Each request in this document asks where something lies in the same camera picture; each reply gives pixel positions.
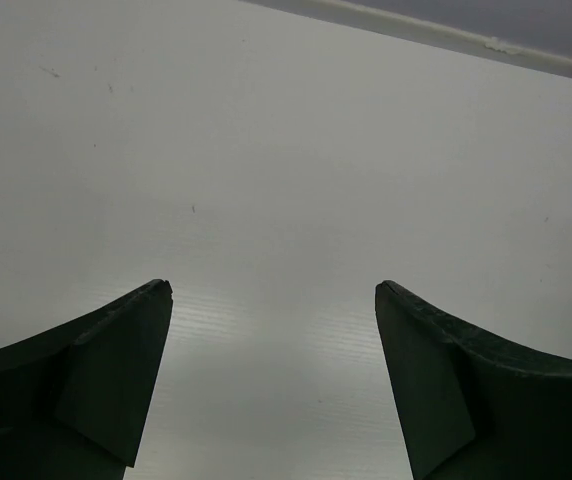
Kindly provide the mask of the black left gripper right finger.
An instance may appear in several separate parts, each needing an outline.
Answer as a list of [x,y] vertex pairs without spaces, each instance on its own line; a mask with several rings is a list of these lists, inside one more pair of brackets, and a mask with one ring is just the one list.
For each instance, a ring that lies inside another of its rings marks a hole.
[[572,360],[385,281],[375,312],[416,479],[572,479]]

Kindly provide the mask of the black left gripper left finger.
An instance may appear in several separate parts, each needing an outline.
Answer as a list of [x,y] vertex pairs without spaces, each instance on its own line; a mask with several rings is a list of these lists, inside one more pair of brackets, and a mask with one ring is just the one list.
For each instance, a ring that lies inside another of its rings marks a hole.
[[172,314],[155,279],[0,348],[0,479],[121,479],[134,467]]

